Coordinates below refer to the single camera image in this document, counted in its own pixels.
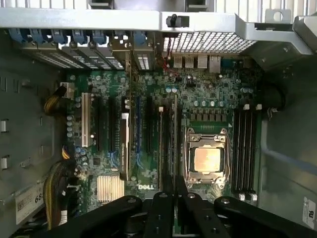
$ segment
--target white pci slot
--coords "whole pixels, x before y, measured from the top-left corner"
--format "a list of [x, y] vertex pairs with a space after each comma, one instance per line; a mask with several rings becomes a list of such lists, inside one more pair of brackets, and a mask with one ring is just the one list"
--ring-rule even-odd
[[90, 93], [82, 93], [81, 105], [81, 143], [82, 147], [89, 147], [91, 145], [90, 137], [90, 119], [91, 119], [91, 101]]

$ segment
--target motherboard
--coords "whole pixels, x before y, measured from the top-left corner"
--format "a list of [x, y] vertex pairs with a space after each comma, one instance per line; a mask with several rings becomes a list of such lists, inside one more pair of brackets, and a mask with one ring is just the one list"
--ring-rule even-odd
[[118, 199], [152, 198], [166, 174], [213, 202], [256, 203], [260, 160], [259, 68], [221, 59], [201, 68], [70, 73], [67, 146], [78, 177], [78, 215]]

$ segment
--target green circuit board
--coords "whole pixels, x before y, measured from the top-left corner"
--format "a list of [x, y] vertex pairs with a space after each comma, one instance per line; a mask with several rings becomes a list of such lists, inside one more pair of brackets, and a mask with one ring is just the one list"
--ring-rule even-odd
[[[72, 136], [68, 137], [69, 145], [74, 146], [74, 157], [78, 167], [82, 170], [78, 174], [81, 189], [79, 192], [79, 215], [89, 212], [102, 203], [98, 201], [97, 178], [99, 176], [118, 176], [120, 154], [120, 105], [122, 97], [128, 92], [133, 93], [133, 146], [130, 156], [129, 179], [124, 181], [124, 194], [136, 195], [142, 199], [151, 198], [159, 191], [159, 113], [162, 105], [169, 105], [177, 101], [181, 119], [180, 134], [186, 128], [193, 128], [201, 134], [217, 134], [223, 128], [228, 131], [230, 141], [233, 137], [234, 113], [239, 105], [248, 103], [256, 97], [257, 70], [251, 73], [247, 70], [238, 70], [235, 66], [238, 61], [223, 60], [221, 74], [209, 73], [205, 69], [178, 69], [177, 78], [168, 72], [141, 72], [134, 82], [130, 82], [124, 71], [92, 71], [88, 74], [69, 74], [67, 82], [74, 83], [74, 99], [68, 104], [68, 115], [74, 117]], [[188, 85], [188, 78], [194, 80], [194, 85]], [[252, 90], [244, 93], [243, 89]], [[99, 145], [92, 139], [92, 145], [81, 147], [81, 95], [91, 93], [91, 134], [98, 132], [101, 138]], [[109, 121], [109, 98], [114, 98], [117, 105], [116, 124]], [[148, 118], [146, 113], [147, 99], [153, 101], [155, 115], [152, 118], [151, 135], [148, 136]], [[97, 121], [94, 116], [101, 113], [103, 121]], [[109, 138], [108, 130], [115, 126], [115, 135]], [[114, 153], [109, 152], [110, 140], [115, 140]], [[151, 152], [148, 152], [148, 140], [151, 140]], [[257, 135], [256, 152], [260, 151], [260, 137]], [[183, 163], [182, 154], [179, 163]], [[172, 171], [173, 161], [169, 161]], [[213, 201], [219, 196], [231, 196], [230, 183], [224, 188], [215, 184], [194, 184], [188, 187], [190, 191], [197, 192], [202, 197]]]

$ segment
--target cpu socket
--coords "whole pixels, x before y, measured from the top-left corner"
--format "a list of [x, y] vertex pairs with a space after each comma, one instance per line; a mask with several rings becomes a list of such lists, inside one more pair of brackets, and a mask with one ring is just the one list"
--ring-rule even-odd
[[224, 188], [229, 175], [229, 143], [227, 130], [220, 134], [196, 134], [186, 131], [184, 141], [184, 178], [195, 183], [216, 183]]

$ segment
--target black plastic latch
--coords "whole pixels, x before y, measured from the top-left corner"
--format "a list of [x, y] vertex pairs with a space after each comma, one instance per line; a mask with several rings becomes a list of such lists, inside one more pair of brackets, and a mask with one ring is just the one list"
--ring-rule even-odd
[[168, 27], [189, 27], [189, 16], [177, 16], [173, 14], [166, 19]]

